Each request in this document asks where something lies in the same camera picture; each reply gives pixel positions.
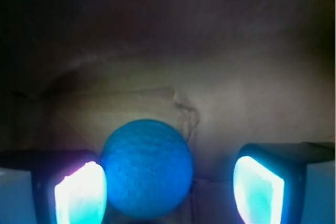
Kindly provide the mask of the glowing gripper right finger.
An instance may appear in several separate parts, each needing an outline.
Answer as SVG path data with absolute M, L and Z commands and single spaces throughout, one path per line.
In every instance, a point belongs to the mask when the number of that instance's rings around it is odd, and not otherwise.
M 244 223 L 335 223 L 335 144 L 246 144 L 233 190 Z

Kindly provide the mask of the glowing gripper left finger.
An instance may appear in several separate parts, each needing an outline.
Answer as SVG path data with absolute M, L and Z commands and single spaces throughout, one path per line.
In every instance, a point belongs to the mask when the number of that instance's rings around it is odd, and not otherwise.
M 93 151 L 1 152 L 1 223 L 101 223 L 106 203 Z

